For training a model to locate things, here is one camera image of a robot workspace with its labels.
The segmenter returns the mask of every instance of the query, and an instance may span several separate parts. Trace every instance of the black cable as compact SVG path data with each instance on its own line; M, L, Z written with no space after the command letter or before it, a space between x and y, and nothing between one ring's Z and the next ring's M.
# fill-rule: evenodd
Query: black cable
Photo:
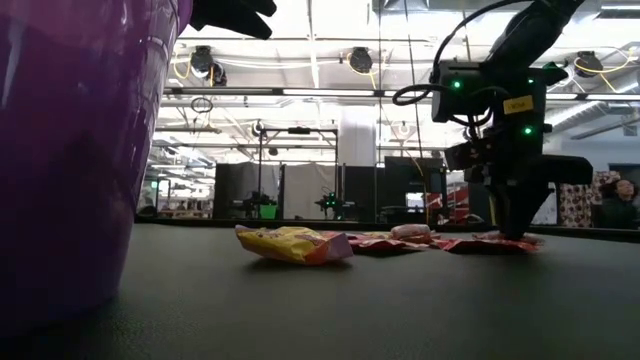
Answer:
M467 115L467 120L469 121L469 136L471 137L471 140L479 140L478 132L476 131L476 127L478 125L476 125L473 115Z
M489 120L491 120L491 116L492 115L493 115L493 113L491 111L489 111L489 113L485 117L483 117L482 120L478 120L478 121L473 120L472 122L465 121L465 120L462 120L462 119L458 119L455 116L450 116L448 118L448 120L451 121L451 122L454 122L456 124L460 124L462 126L466 126L466 127L470 127L470 126L478 127L478 126L486 125L489 122Z
M509 91L507 91L507 89L505 89L503 87L500 87L500 86L487 86L487 87L484 87L484 88L482 88L480 90L476 90L476 91L472 92L469 95L469 97L476 97L476 96L478 96L478 95L480 95L480 94L482 94L484 92L487 92L487 91L495 91L495 92L499 92L502 95L505 95L507 97L511 97L511 93Z
M407 21L407 42L409 45L409 61L411 62L411 83L413 86L416 86L416 71L413 64L413 47L411 46L411 24L409 23L409 7L407 6L407 0L404 0L404 17ZM420 159L422 159L422 136L420 135L420 116L418 115L418 101L414 101L413 106L415 107L415 113L416 113L416 133L418 134L418 150L420 150Z
M422 94L416 97L412 97L408 100L400 100L400 97L408 92L420 92L420 91L422 91ZM391 101L393 102L394 105L397 105L397 106L406 106L406 105L416 104L422 101L423 99L425 99L429 95L429 93L431 93L432 91L447 92L447 91L452 91L452 89L439 84L413 84L413 85L405 86L402 89L396 91L396 93L393 94Z

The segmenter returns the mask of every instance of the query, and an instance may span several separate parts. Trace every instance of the ceiling light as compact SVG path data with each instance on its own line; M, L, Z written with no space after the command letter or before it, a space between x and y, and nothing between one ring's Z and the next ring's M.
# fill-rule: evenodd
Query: ceiling light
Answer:
M168 122L168 123L164 123L162 124L162 126L176 126L176 125L184 125L185 122L183 121L173 121L173 122ZM162 132L162 128L156 128L156 132Z
M409 127L407 126L407 124L403 121L401 125L398 126L398 133L402 136L407 136L409 135Z
M251 124L251 135L255 137L259 137L260 134L262 133L262 130L264 130L264 125L260 120L255 121L253 124Z
M182 84L178 79L169 79L169 83L184 87L184 84Z
M234 87L212 87L212 88L175 88L165 87L162 91L164 95L228 95L228 96L260 96L260 95L279 95L274 94L271 88L234 88Z
M184 169L184 165L151 165L154 169Z
M158 133L158 132L154 132L153 133L153 140L158 140L158 141L165 141L168 142L169 144L175 144L176 141L173 140L173 138L169 135L165 135L162 133Z
M576 94L555 94L548 93L547 100L575 100Z
M587 96L589 100L610 100L610 101L637 101L640 94L593 94Z
M640 10L640 5L602 5L602 10Z
M282 92L296 96L373 96L371 90L284 89Z

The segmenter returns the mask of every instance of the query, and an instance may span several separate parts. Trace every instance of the ceiling pipe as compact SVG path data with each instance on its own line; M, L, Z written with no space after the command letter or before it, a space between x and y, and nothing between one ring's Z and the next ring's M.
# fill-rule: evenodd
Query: ceiling pipe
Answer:
M589 131L585 131L583 133L580 133L578 135L572 136L571 140L583 140L586 138L590 138L592 136L596 136L602 133L606 133L609 132L611 130L615 130L624 126L628 126L628 125L633 125L637 122L640 122L640 114L634 114L633 116L630 117L630 119L626 119L626 120L622 120L620 122L616 122L616 123L612 123L612 124L607 124L604 126L601 126L599 128L593 129L593 130L589 130Z
M227 111L227 109L224 108L220 108L219 109L220 112L222 113L222 116L227 119L227 121L229 121L229 123L233 124L233 126L235 126L236 129L238 129L238 131L240 132L240 135L249 143L253 143L255 142L254 138L251 136L251 134L249 134L249 132L243 128L240 123L238 122L238 120L236 120L236 118L233 117L233 115L231 115L231 113L229 111Z
M313 79L313 86L320 88L320 67L318 66L318 56L316 54L316 47L314 46L316 34L313 28L313 0L307 0L307 18L309 21L309 57L311 59L311 78Z
M178 42L185 41L194 41L194 42L202 42L202 41L213 41L213 42L229 42L229 41L243 41L243 42L260 42L264 43L264 40L256 39L256 38L231 38L231 37L180 37L177 40ZM309 42L309 39L306 37L285 37L285 38L270 38L268 43L277 43L277 42ZM317 42L349 42L349 43L371 43L377 44L378 39L375 38L333 38L333 37L318 37L315 38ZM383 43L406 43L407 39L382 39ZM416 39L411 40L412 44L429 44L436 45L437 42L433 40L425 40L425 39Z
M177 143L177 144L160 144L153 143L152 147L189 147L189 148L203 148L203 149L258 149L258 144L206 144L206 143ZM334 150L335 146L329 145L289 145L289 144L267 144L262 146L264 149L305 149L305 150ZM420 150L417 146L393 146L386 145L381 146L381 150L389 150L389 151L402 151L402 150L411 150L417 151ZM434 147L434 146L423 146L423 151L444 151L445 147Z
M638 72L633 71L629 75L611 81L611 83L614 88L618 89L619 94L637 94L639 92L637 77ZM604 86L598 90L595 92L606 91ZM600 119L603 116L628 115L633 112L633 108L630 106L620 105L620 103L606 101L589 101L570 108L549 112L545 121L553 125L553 132L548 137L557 136L566 130Z
M160 102L160 107L191 107L191 102L193 99L167 99L162 100ZM261 109L282 109L283 107L289 106L294 102L299 101L299 99L286 98L282 99L273 104L265 104L265 103L249 103L246 101L216 101L211 100L213 105L218 108L261 108Z

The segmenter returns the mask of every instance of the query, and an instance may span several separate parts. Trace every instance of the cable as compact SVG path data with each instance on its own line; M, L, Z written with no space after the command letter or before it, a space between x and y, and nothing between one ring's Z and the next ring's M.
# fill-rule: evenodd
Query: cable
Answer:
M458 119L455 116L451 116L449 117L449 121L454 122L456 124L460 124L462 126L466 126L466 127L479 127L479 126L483 126L486 125L489 120L491 120L491 116L493 115L493 113L491 111L489 111L489 113L487 113L487 115L485 117L482 118L482 120L473 120L471 122L469 121L465 121L462 119Z
M407 6L407 0L404 0L404 17L407 22L407 43L409 45L409 62L411 63L411 85L416 86L416 71L413 67L413 46L411 46L411 24L409 23L409 7ZM394 98L397 101L398 99L395 95L397 95L397 93L394 94ZM422 159L422 135L420 134L420 116L418 114L418 101L415 101L413 105L416 113L416 133L418 134L418 150L420 150L420 159Z
M618 92L618 90L616 90L616 88L614 88L613 85L611 85L609 80L607 80L607 78L604 76L604 74L600 74L600 77L602 78L602 80L604 80L605 84L607 84L607 86L609 87L609 89L611 89L611 91L613 91L615 93Z
M408 93L408 92L420 92L422 91L422 94L416 96L416 97L412 97L410 99L407 100L400 100L400 97L402 97L404 94ZM394 105L397 106L406 106L406 105L411 105L411 104L415 104L418 103L420 101L422 101L423 99L425 99L427 96L429 96L429 93L431 93L432 91L451 91L451 88L448 88L444 85L438 85L438 84L415 84L415 85L409 85L409 86L405 86L402 89L396 91L395 94L393 94L393 97L391 98L391 101L393 102Z
M376 89L376 80L373 78L373 73L369 73L369 77L371 78L371 85L373 86L373 90Z
M586 68L586 67L578 64L578 60L580 60L579 57L576 58L575 60L573 60L573 66L577 67L578 69L580 69L582 71L588 71L588 72L593 73L593 74L610 74L612 72L616 72L618 70L622 70L622 69L626 68L627 65L629 65L629 63L631 62L631 57L632 56L633 56L633 50L629 50L629 56L627 57L627 61L625 61L624 64L622 64L622 65L620 65L618 67L615 67L613 69L596 70L596 69Z
M189 61L187 61L187 73L182 75L178 72L178 67L176 66L176 63L173 63L173 72L176 74L177 77L179 77L180 79L186 79L189 77L189 73L191 72L191 58L193 57L193 53L189 54Z

